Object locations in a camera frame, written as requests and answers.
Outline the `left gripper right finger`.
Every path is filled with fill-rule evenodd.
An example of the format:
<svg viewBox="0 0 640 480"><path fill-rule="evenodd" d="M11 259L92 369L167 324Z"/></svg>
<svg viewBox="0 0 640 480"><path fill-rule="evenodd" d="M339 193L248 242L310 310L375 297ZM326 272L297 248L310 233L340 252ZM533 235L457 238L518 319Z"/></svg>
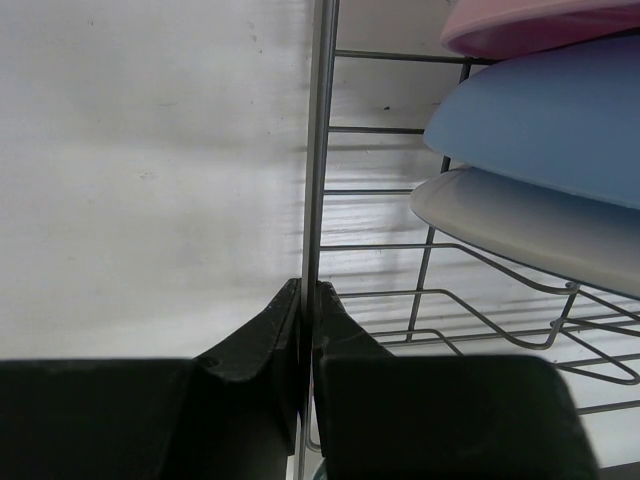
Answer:
<svg viewBox="0 0 640 480"><path fill-rule="evenodd" d="M331 479L595 479L567 385L530 355L396 356L316 289L316 412Z"/></svg>

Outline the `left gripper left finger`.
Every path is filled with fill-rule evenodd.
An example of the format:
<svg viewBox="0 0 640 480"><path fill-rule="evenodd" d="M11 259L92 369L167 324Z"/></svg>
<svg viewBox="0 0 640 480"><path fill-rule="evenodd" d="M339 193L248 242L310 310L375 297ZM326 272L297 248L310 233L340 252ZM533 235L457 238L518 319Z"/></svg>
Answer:
<svg viewBox="0 0 640 480"><path fill-rule="evenodd" d="M300 283L193 358L1 365L5 479L282 479L299 408Z"/></svg>

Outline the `white plate orange sunburst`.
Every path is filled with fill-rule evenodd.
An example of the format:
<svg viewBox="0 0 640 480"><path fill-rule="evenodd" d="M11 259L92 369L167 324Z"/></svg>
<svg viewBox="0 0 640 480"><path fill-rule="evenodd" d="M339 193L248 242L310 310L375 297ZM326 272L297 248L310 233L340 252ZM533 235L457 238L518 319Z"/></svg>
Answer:
<svg viewBox="0 0 640 480"><path fill-rule="evenodd" d="M626 297L639 296L639 213L475 168L429 179L416 216L476 248Z"/></svg>

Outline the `grey wire dish rack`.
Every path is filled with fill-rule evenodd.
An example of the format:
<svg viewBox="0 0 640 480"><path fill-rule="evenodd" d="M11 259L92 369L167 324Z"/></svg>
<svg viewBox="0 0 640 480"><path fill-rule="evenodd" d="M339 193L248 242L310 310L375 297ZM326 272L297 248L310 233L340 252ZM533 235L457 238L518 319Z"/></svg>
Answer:
<svg viewBox="0 0 640 480"><path fill-rule="evenodd" d="M482 342L507 343L528 351L536 348L530 339L533 336L562 339L574 342L591 352L591 357L573 362L560 363L563 372L590 378L605 384L608 388L617 385L617 380L596 371L598 365L608 365L630 372L630 363L639 359L637 352L617 353L609 355L597 344L582 338L582 333L604 332L607 341L612 342L622 337L631 338L632 329L639 318L633 312L612 300L606 300L600 290L587 291L573 281L565 286L543 282L544 272L529 265L522 265L507 258L468 246L459 240L447 241L438 239L434 228L428 228L426 237L421 243L381 243L381 244L336 244L325 245L322 242L324 201L328 197L406 197L409 188L342 188L329 189L326 186L327 156L331 134L362 134L372 136L419 137L422 130L418 128L387 126L355 126L334 125L331 122L333 89L335 82L335 61L338 58L365 59L371 61L394 61L404 63L423 63L428 65L457 65L460 68L459 79L467 80L474 68L490 65L484 58L435 55L423 53L373 51L362 48L345 49L338 45L340 4L337 1L316 1L313 4L313 35L311 47L310 74L310 106L308 119L308 144L305 169L304 200L304 233L302 254L302 280L299 311L300 344L302 355L302 383L306 386L302 398L304 407L299 413L301 425L297 437L296 467L294 476L304 477L306 457L309 453L319 453L321 446L311 431L315 419L313 374L313 327L320 307L318 294L320 288L320 265L325 252L367 252L367 251L412 251L421 254L417 272L416 285L412 289L389 291L352 292L348 296L354 299L409 297L412 300L411 311L402 330L383 329L373 335L382 340L383 345L390 348L409 348L411 346L426 348L431 344L441 344L455 349L460 342L480 344ZM563 303L558 318L548 328L538 327L508 332L496 330L494 321L485 313L476 309L471 303L460 298L449 288L428 288L425 285L429 277L432 253L435 250L459 252L473 259L479 265L492 272L499 273L513 284L519 285L528 292L555 296ZM485 333L465 334L448 337L434 328L417 328L422 299L428 295L440 295L449 302L463 309L466 314L487 327Z"/></svg>

